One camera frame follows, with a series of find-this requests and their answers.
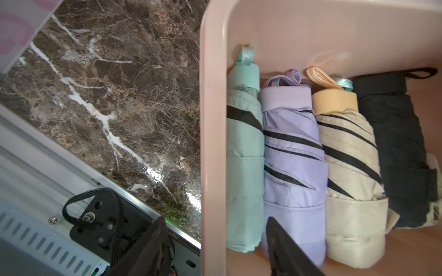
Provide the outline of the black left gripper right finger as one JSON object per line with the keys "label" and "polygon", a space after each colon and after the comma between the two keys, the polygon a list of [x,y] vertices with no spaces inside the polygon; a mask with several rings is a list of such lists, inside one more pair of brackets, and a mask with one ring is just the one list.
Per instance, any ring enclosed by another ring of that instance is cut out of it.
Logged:
{"label": "black left gripper right finger", "polygon": [[273,217],[267,221],[266,237],[272,276],[323,276]]}

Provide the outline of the pink plastic storage box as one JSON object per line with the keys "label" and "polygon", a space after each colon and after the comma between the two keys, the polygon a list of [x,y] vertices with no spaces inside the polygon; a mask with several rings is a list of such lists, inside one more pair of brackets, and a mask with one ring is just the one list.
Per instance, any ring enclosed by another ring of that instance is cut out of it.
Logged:
{"label": "pink plastic storage box", "polygon": [[226,76],[249,44],[262,76],[317,66],[342,78],[442,66],[440,1],[210,1],[200,26],[204,276],[267,276],[259,252],[226,248]]}

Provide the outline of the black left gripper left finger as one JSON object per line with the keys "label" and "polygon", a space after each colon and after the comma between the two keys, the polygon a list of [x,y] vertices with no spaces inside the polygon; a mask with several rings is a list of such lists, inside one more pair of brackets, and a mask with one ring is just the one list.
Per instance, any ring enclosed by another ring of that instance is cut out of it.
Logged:
{"label": "black left gripper left finger", "polygon": [[141,236],[105,276],[168,276],[172,264],[172,242],[164,217]]}

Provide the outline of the lavender purple umbrella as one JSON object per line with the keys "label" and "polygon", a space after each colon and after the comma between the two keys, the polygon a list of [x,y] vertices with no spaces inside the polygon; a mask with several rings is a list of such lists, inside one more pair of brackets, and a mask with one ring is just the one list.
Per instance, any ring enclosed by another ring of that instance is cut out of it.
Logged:
{"label": "lavender purple umbrella", "polygon": [[265,137],[264,219],[284,228],[320,267],[326,256],[329,165],[320,142],[311,88],[298,70],[269,78],[259,92]]}

